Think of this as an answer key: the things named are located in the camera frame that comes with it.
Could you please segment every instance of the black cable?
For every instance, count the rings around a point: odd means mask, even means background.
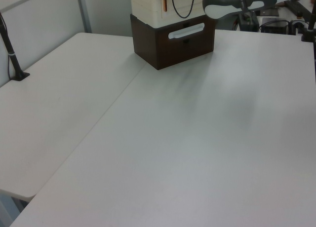
[[[261,27],[263,27],[263,26],[266,26],[266,25],[273,24],[273,23],[277,23],[277,22],[287,22],[287,24],[290,24],[290,22],[287,21],[287,20],[269,21],[269,22],[266,22],[265,24],[262,24],[259,28],[261,28]]]
[[[173,5],[173,8],[174,8],[175,12],[176,12],[177,15],[178,15],[179,17],[181,17],[182,19],[186,19],[186,18],[188,18],[188,17],[190,16],[190,14],[191,14],[191,12],[192,12],[193,4],[194,4],[194,0],[192,0],[191,9],[190,9],[189,14],[188,14],[187,16],[181,16],[181,15],[178,13],[178,11],[177,11],[176,6],[174,5],[174,0],[172,0],[172,5]]]
[[[7,29],[7,27],[6,27],[6,24],[5,24],[5,21],[4,21],[4,18],[3,18],[3,16],[2,16],[1,12],[0,12],[0,18],[1,18],[1,21],[3,22],[3,24],[4,24],[5,31],[8,32],[8,29]]]
[[[6,23],[4,21],[4,18],[2,16],[1,12],[0,12],[0,19],[3,22],[3,24],[4,24],[5,31],[8,32],[8,29],[6,27]],[[9,55],[8,55],[8,77],[9,77],[9,80],[11,80],[11,76],[10,76],[10,56]]]
[[[11,80],[11,77],[10,77],[10,56],[8,55],[8,77],[9,77],[9,80]]]

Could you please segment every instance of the white wall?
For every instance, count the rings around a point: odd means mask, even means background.
[[[85,4],[93,33],[132,36],[131,0],[85,0]]]
[[[84,32],[77,0],[29,0],[2,15],[22,70]],[[0,38],[0,86],[8,82],[6,65],[7,51]]]

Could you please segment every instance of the white container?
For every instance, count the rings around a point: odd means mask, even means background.
[[[174,3],[182,16],[188,15],[192,0],[174,0]],[[202,0],[194,1],[192,12],[187,19],[182,19],[177,15],[172,0],[167,0],[167,12],[163,9],[163,0],[132,0],[132,14],[153,28],[160,28],[205,15]]]

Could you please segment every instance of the white table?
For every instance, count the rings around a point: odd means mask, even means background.
[[[145,66],[12,227],[315,226],[315,134],[312,44],[216,31]]]
[[[78,34],[0,88],[0,192],[31,200],[145,63],[131,38]]]

